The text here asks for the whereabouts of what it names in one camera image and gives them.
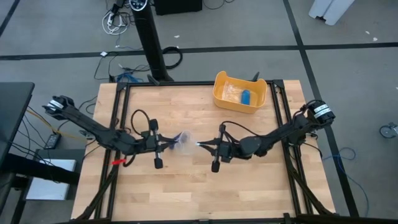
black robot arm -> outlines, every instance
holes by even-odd
[[[252,155],[259,157],[265,156],[272,149],[275,143],[282,139],[294,146],[299,146],[305,142],[307,133],[329,126],[335,118],[333,112],[325,102],[313,100],[303,105],[301,109],[294,114],[291,122],[275,129],[269,134],[256,134],[240,124],[232,121],[224,121],[220,124],[219,137],[211,141],[198,142],[198,145],[205,148],[214,157],[212,171],[218,172],[220,168],[219,158],[222,162],[230,162],[232,158],[248,160]],[[253,136],[236,140],[226,131],[225,123],[238,125],[248,131]]]
[[[159,154],[171,144],[173,139],[165,138],[158,133],[156,119],[149,120],[149,130],[143,132],[142,139],[136,139],[125,130],[106,128],[93,119],[87,117],[75,108],[73,100],[66,96],[53,96],[47,106],[43,106],[46,113],[57,120],[69,120],[84,130],[90,132],[100,146],[120,151],[126,156],[155,153],[155,168],[163,167]]]

black box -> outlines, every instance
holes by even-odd
[[[154,0],[156,14],[159,16],[182,12],[201,11],[202,0]]]

orange container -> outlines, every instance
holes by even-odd
[[[239,103],[241,97],[241,91],[238,90],[238,94],[235,97],[239,98],[239,101],[223,100],[224,86],[226,83],[230,83],[241,90],[250,91],[250,105],[244,105]],[[239,111],[243,113],[255,113],[260,107],[264,106],[266,102],[267,83],[262,78],[256,82],[250,82],[246,80],[240,80],[237,78],[228,77],[225,71],[219,72],[216,77],[213,88],[213,99],[214,103],[220,107],[233,111]]]

wooden table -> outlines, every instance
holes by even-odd
[[[213,103],[212,89],[212,86],[133,87],[126,127],[131,127],[132,112],[142,109],[150,118],[158,120],[159,133],[170,138],[189,130],[196,141],[210,140],[218,136],[218,126],[225,120],[235,121],[259,134],[277,128],[270,88],[266,104],[255,114],[218,108]],[[300,82],[285,81],[285,89],[293,114],[305,103]],[[104,126],[109,126],[115,92],[116,84],[102,84],[99,88],[94,119]],[[121,94],[118,118],[123,98],[124,93]],[[279,101],[285,122],[280,97]],[[139,131],[148,128],[146,122],[140,114],[134,118],[134,126]],[[230,124],[227,124],[227,130],[236,139],[250,135]],[[317,145],[310,138],[307,142]],[[88,146],[86,152],[94,147],[96,144]],[[301,149],[308,186],[324,206],[334,212],[318,151],[306,145]],[[163,169],[154,168],[153,154],[138,155],[131,166],[120,167],[113,220],[277,218],[285,212],[294,217],[281,143],[275,144],[265,157],[221,163],[219,173],[211,172],[213,158],[208,152],[200,147],[194,151],[191,155],[183,155],[166,149],[162,154]],[[72,218],[84,211],[98,189],[104,152],[97,149],[83,163]],[[297,188],[302,211],[305,211],[300,187]],[[105,217],[108,195],[109,191],[104,196],[102,217]]]

plastic bag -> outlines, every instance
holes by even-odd
[[[193,154],[195,148],[197,148],[196,141],[192,138],[190,131],[183,131],[177,137],[177,142],[171,147],[171,149],[185,155]]]
[[[240,86],[225,81],[222,99],[233,103],[241,103],[242,92],[244,90]]]

